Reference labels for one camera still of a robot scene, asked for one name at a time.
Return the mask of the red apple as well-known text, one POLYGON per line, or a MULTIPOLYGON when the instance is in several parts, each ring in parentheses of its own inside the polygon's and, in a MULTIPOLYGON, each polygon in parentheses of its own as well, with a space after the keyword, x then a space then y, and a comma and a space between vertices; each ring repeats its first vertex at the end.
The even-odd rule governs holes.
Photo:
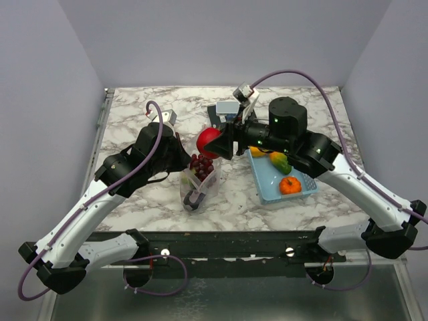
POLYGON ((220 135, 220 130, 208 127, 204 129, 197 138, 196 146, 201 155, 209 159, 216 159, 219 156, 215 153, 205 150, 205 146, 220 135))

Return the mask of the blue plastic basket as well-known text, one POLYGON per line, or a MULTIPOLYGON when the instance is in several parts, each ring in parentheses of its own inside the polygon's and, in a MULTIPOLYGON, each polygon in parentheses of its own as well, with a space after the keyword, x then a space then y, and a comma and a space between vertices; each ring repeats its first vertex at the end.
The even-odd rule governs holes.
POLYGON ((279 184, 286 176, 273 166, 269 156, 253 157, 249 150, 246 151, 246 155, 251 165, 257 193, 262 205, 291 201, 292 199, 303 199, 318 192, 318 184, 313 178, 292 168, 288 176, 297 178, 301 183, 302 190, 299 193, 289 195, 281 194, 279 184))

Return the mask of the clear pink zip top bag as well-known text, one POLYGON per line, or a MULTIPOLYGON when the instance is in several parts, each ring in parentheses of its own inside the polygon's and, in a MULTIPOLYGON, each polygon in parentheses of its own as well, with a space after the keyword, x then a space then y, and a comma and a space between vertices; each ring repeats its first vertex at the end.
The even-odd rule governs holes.
MULTIPOLYGON (((209 126, 204 125, 203 129, 196 135, 194 135, 194 137, 192 137, 188 142, 185 143, 184 147, 186 152, 191 156, 192 154, 200 154, 197 146, 196 146, 196 141, 198 138, 198 135, 206 128, 208 128, 209 126)), ((212 159, 213 160, 213 166, 214 166, 214 171, 208 175, 208 177, 201 182, 189 169, 189 166, 181 173, 182 175, 187 175, 188 178, 192 181, 194 188, 196 189, 198 192, 200 193, 204 193, 206 194, 203 203, 201 204, 201 206, 196 210, 196 211, 188 211, 190 213, 196 213, 198 211, 201 211, 202 208, 204 207, 205 203, 207 202, 207 200, 212 199, 214 197, 217 196, 218 192, 219 192, 219 184, 220 184, 220 178, 221 178, 221 164, 222 164, 222 160, 220 158, 216 158, 216 159, 212 159)), ((187 185, 183 185, 181 183, 181 177, 180 177, 180 197, 181 197, 181 203, 183 205, 183 199, 185 197, 185 195, 193 190, 191 189, 189 186, 187 185)))

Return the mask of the purple eggplant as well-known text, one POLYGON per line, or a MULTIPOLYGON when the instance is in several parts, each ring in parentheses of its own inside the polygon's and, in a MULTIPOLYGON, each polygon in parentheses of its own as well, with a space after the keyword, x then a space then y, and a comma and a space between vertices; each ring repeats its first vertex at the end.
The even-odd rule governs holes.
POLYGON ((196 211, 204 201, 206 194, 198 192, 196 189, 189 191, 183 199, 183 207, 187 211, 196 211))

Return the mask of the yellow bell pepper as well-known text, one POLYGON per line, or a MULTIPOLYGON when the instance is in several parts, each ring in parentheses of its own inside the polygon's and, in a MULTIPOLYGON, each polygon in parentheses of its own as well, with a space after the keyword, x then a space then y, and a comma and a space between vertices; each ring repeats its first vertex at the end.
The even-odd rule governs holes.
POLYGON ((249 148, 249 151, 250 151, 250 153, 251 153, 252 157, 254 157, 254 158, 257 158, 257 157, 263 157, 263 156, 266 156, 266 155, 267 155, 267 153, 266 153, 266 152, 263 152, 263 151, 261 151, 259 148, 254 147, 254 146, 251 146, 251 147, 249 148))

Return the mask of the purple grape bunch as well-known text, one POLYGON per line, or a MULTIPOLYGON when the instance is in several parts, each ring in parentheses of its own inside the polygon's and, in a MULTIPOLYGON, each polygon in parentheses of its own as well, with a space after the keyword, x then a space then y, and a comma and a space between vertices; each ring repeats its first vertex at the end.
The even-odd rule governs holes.
POLYGON ((189 169, 201 182, 203 182, 208 175, 214 171, 213 160, 202 154, 192 154, 189 169))

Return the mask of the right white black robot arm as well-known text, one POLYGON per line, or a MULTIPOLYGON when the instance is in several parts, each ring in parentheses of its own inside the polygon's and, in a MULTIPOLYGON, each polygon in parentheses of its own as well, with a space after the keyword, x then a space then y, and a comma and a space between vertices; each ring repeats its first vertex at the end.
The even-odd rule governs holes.
POLYGON ((241 155, 249 147, 280 152, 298 171, 333 187, 359 206, 370 218, 366 222, 323 228, 318 239, 307 245, 308 256, 323 261, 331 253, 369 249, 396 259, 411 249, 418 234, 415 227, 423 219, 423 202, 408 201, 350 165, 342 148, 324 134, 307 129, 307 109, 289 97, 269 104, 269 122, 244 120, 226 123, 205 150, 225 159, 241 155))

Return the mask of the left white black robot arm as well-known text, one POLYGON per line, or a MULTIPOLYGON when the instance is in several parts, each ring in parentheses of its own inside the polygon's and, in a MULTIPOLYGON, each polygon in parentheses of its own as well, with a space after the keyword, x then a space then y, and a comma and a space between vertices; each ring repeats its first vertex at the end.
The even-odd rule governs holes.
POLYGON ((129 229, 107 241, 88 241, 97 226, 136 190, 155 183, 159 173, 178 173, 189 164, 172 126, 151 122, 135 143, 107 157, 82 198, 45 237, 23 243, 18 252, 36 269, 42 284, 57 294, 73 290, 86 275, 111 263, 142 263, 148 239, 129 229))

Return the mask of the green cabbage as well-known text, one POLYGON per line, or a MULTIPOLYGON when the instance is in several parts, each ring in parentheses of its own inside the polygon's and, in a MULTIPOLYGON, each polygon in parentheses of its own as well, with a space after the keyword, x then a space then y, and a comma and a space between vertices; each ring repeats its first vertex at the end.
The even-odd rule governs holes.
POLYGON ((192 181, 188 178, 188 176, 187 176, 187 175, 182 175, 182 176, 181 176, 181 183, 182 183, 183 185, 187 185, 187 186, 189 186, 191 189, 193 189, 193 188, 194 188, 194 185, 193 185, 192 181))

